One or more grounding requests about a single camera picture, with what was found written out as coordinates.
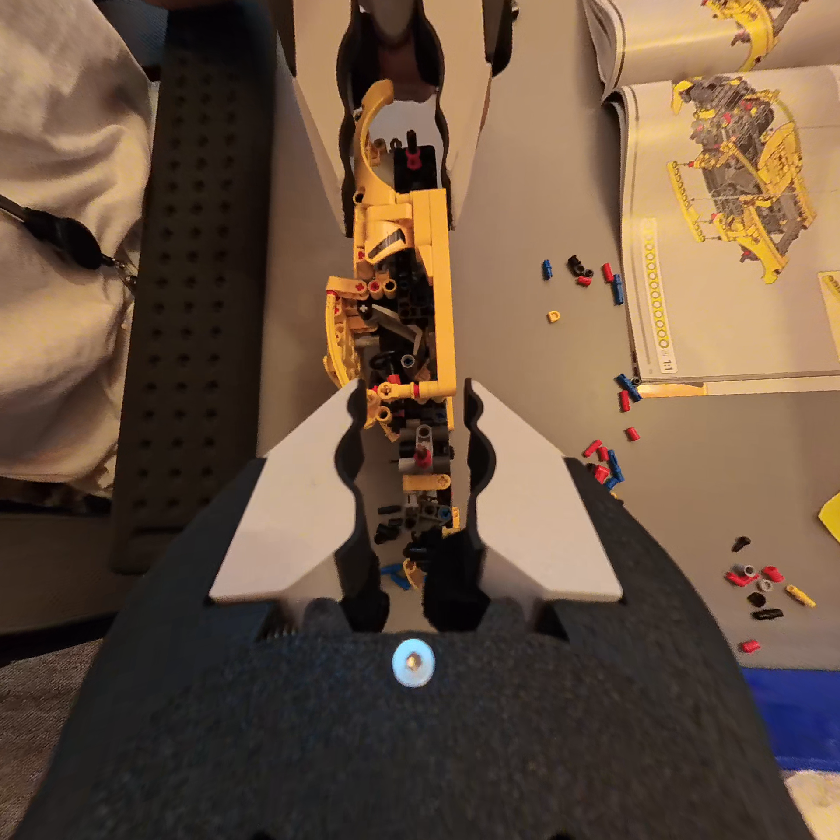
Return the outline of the blue plastic bin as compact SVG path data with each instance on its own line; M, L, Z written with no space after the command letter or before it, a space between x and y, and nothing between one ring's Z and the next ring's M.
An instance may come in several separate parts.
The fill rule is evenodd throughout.
M839 772L838 670L742 668L783 771Z

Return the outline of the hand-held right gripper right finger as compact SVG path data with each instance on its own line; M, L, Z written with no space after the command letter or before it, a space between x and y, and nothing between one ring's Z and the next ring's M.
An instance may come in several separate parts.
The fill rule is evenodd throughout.
M531 627L556 602L619 603L622 585L563 452L475 379L465 381L464 410L466 519L427 565L432 628L474 631L497 601Z

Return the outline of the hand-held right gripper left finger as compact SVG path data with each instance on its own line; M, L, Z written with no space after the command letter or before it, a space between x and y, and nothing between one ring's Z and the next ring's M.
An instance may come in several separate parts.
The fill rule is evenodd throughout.
M356 479L367 391L338 390L265 457L208 593L216 604L272 602L301 625L319 599L339 604L356 632L389 615Z

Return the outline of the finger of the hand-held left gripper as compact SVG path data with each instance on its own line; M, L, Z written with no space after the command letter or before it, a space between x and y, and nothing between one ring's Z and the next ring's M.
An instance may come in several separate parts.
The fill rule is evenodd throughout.
M308 140L340 232L350 236L353 136L350 53L361 10L351 1L291 3L292 86Z
M481 1L424 1L441 60L436 115L444 121L444 170L450 224L458 224L472 174L490 89Z

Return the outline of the open instruction booklet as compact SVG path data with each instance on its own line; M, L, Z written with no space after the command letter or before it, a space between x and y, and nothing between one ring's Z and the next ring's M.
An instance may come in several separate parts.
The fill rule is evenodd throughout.
M583 2L637 375L838 390L838 2Z

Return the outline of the black perforated chair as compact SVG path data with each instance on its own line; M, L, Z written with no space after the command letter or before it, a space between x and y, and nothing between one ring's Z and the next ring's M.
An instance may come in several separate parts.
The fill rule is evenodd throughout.
M259 2L171 12L109 567L146 572L256 453L275 43Z

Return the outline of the large pile of brick pins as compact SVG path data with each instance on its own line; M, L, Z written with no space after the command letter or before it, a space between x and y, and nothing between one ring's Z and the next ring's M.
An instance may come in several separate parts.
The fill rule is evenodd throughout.
M578 286L588 287L592 284L595 276L594 270L585 267L577 256L573 255L568 258L566 265ZM609 263L604 263L602 265L602 276L604 282L610 288L614 304L618 307L623 306L626 301L626 294L621 274L614 270ZM629 413L632 407L643 399L639 390L639 383L627 374L619 374L615 378L615 382L618 386L619 410L621 413ZM625 475L615 450L607 447L601 439L597 438L583 451L583 457L587 460L587 467L596 482L614 496L615 487L625 481Z

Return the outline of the grey desk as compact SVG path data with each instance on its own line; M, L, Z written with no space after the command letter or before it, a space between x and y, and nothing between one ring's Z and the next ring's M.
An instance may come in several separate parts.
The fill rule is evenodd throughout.
M259 445L268 449L336 393L325 371L327 280L353 273L294 92L292 2L270 2L278 38ZM721 575L748 533L789 540L821 599L803 668L838 670L838 543L818 513L838 492L838 390L650 395L637 375L627 306L602 276L620 273L621 144L603 100L583 2L523 2L507 68L491 75L469 188L450 224L440 82L393 82L371 132L415 128L442 155L458 395L475 379L564 455L594 438L616 451L619 501L698 589L719 624ZM577 256L594 270L578 286ZM549 323L546 313L561 317ZM621 413L615 378L643 396Z

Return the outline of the yellow brick car model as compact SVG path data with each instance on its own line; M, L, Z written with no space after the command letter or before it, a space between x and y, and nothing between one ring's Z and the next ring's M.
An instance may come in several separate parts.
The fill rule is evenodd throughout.
M420 592L429 551L459 530L450 436L458 391L449 254L448 199L438 186L433 145L375 138L375 117L394 102L390 80L375 81L353 111L352 268L328 279L323 365L336 386L360 380L365 428L393 446L402 498L378 511L374 543L404 541L385 569Z

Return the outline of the small group of brick pins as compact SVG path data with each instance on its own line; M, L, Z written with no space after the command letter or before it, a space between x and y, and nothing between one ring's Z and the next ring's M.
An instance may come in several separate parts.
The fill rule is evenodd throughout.
M721 630L745 664L803 668L822 603L811 562L789 540L748 538L725 556Z

